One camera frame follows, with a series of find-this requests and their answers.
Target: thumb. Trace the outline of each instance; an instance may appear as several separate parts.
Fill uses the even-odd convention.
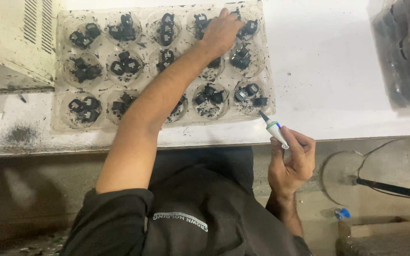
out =
[[[271,142],[271,165],[275,168],[284,166],[284,148],[281,147],[281,142],[275,137],[270,138]]]

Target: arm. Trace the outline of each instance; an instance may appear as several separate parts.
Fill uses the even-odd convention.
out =
[[[291,148],[291,156],[284,161],[284,149],[281,143],[274,137],[270,138],[272,147],[268,183],[271,194],[266,209],[283,222],[294,236],[303,236],[302,223],[295,202],[295,191],[312,176],[316,142],[285,126],[281,128],[281,133]]]
[[[158,133],[188,85],[233,45],[243,22],[223,9],[204,38],[154,79],[124,114],[96,184],[98,193],[148,188]]]

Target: wrist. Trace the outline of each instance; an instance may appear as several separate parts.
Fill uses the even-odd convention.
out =
[[[194,48],[197,51],[197,54],[201,56],[201,59],[206,62],[206,65],[212,62],[214,59],[220,57],[219,52],[213,50],[213,48],[203,40],[198,41],[194,45]]]

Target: black sleeve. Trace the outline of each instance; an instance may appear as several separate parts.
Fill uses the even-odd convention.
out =
[[[153,200],[147,189],[87,193],[61,256],[140,255],[145,215]]]
[[[297,247],[300,255],[302,256],[312,256],[312,252],[309,250],[308,245],[306,245],[305,240],[301,236],[293,236],[295,246]]]

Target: hand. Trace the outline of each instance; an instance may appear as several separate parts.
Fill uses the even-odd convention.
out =
[[[245,24],[237,18],[237,14],[229,15],[229,10],[224,8],[219,17],[208,24],[202,43],[210,50],[212,59],[224,55],[234,44],[236,33]]]
[[[286,139],[291,155],[284,161],[284,149],[281,143],[271,137],[271,161],[268,166],[268,183],[277,198],[291,200],[295,191],[303,182],[311,178],[315,167],[314,154],[316,141],[286,126],[281,127],[281,134]]]

